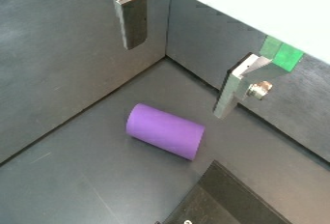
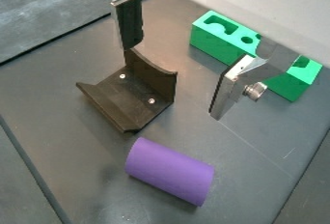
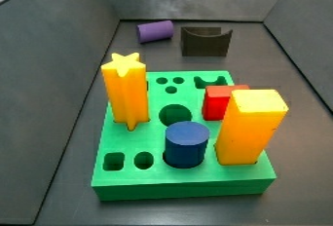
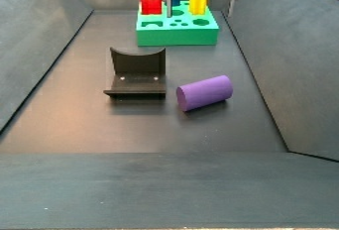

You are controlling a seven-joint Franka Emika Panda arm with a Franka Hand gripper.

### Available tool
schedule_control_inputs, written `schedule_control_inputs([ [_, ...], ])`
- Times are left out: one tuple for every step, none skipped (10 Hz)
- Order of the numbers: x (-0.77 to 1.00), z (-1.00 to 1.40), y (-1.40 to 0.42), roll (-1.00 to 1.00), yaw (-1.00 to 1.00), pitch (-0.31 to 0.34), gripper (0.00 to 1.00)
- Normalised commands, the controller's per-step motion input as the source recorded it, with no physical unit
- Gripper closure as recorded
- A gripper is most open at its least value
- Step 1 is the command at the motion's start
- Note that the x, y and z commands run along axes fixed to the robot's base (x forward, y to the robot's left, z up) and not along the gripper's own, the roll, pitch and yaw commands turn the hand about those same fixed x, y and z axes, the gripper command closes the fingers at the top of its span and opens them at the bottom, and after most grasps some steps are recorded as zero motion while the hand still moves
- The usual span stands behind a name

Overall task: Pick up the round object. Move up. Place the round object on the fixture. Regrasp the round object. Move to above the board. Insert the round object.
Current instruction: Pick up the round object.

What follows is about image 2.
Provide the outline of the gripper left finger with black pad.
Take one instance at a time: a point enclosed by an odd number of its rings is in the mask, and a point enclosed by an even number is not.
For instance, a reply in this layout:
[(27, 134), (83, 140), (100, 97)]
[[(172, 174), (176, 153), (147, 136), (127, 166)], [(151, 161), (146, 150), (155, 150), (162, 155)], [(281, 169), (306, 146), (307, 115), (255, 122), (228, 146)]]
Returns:
[(131, 49), (143, 40), (140, 0), (111, 0), (118, 19), (123, 49)]

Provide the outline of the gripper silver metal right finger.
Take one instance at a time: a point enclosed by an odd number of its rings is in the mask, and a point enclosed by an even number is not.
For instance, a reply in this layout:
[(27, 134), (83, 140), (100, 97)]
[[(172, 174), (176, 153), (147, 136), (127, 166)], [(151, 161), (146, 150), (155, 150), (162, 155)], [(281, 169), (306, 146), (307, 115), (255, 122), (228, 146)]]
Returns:
[(210, 116), (219, 120), (242, 96), (257, 101), (267, 90), (263, 81), (287, 71), (299, 58), (289, 47), (263, 38), (257, 46), (257, 57), (243, 55), (218, 81), (208, 107)]

